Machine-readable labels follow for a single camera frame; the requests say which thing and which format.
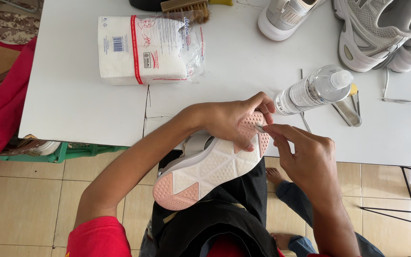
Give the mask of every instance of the red shirt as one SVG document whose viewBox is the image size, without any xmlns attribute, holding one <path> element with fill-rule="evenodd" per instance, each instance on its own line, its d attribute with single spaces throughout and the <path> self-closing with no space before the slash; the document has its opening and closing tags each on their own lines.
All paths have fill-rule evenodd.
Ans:
<svg viewBox="0 0 411 257">
<path fill-rule="evenodd" d="M 284 257 L 280 250 L 278 252 L 280 257 Z M 106 216 L 92 219 L 79 225 L 69 234 L 65 257 L 102 256 L 131 257 L 125 228 L 115 217 Z M 220 236 L 207 254 L 207 257 L 242 256 L 244 256 L 243 251 L 226 235 Z M 309 254 L 308 257 L 327 256 Z"/>
</svg>

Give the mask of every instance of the green plastic crate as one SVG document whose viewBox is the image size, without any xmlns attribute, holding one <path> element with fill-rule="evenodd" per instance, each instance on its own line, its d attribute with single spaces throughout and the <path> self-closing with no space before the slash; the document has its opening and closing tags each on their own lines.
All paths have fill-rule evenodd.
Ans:
<svg viewBox="0 0 411 257">
<path fill-rule="evenodd" d="M 0 156 L 0 160 L 62 163 L 67 159 L 91 157 L 125 149 L 128 149 L 128 147 L 63 142 L 60 144 L 58 149 L 50 155 L 41 155 L 36 157 L 29 155 Z"/>
</svg>

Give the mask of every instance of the white table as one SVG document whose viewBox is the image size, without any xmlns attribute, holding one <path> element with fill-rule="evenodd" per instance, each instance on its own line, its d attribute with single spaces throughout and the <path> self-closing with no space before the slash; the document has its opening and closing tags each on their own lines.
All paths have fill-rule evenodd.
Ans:
<svg viewBox="0 0 411 257">
<path fill-rule="evenodd" d="M 151 85 L 147 99 L 146 86 L 100 82 L 95 41 L 97 16 L 143 11 L 126 0 L 46 0 L 19 136 L 131 146 L 143 130 L 146 135 L 190 104 L 243 100 L 258 91 L 273 97 L 300 79 L 301 68 L 306 76 L 327 64 L 340 65 L 342 21 L 334 17 L 330 2 L 283 42 L 258 30 L 258 15 L 268 0 L 239 2 L 210 6 L 213 16 L 204 25 L 206 78 L 197 85 Z M 411 166 L 411 104 L 381 101 L 383 70 L 353 75 L 362 125 L 347 126 L 332 106 L 325 106 L 306 112 L 312 132 L 334 139 L 337 161 Z M 411 72 L 390 73 L 387 97 L 411 100 Z M 274 119 L 305 128 L 300 115 L 275 114 Z M 278 152 L 271 147 L 266 155 Z"/>
</svg>

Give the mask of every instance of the clear plastic bottle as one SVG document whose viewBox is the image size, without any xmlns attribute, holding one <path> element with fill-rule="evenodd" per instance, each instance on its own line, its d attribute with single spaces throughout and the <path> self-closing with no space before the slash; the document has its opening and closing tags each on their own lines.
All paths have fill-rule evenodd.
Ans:
<svg viewBox="0 0 411 257">
<path fill-rule="evenodd" d="M 293 115 L 322 105 L 338 102 L 348 96 L 352 74 L 337 65 L 326 65 L 275 98 L 277 112 Z"/>
</svg>

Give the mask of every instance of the person's left hand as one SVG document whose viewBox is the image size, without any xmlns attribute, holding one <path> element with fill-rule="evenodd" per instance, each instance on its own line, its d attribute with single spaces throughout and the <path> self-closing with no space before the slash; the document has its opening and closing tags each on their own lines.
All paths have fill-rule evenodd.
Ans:
<svg viewBox="0 0 411 257">
<path fill-rule="evenodd" d="M 237 131 L 237 126 L 254 111 L 264 114 L 267 123 L 273 124 L 275 105 L 269 96 L 259 92 L 245 101 L 198 103 L 187 107 L 185 111 L 192 112 L 190 115 L 195 117 L 200 129 L 206 130 L 214 137 L 232 141 L 251 152 L 254 150 L 253 144 Z"/>
</svg>

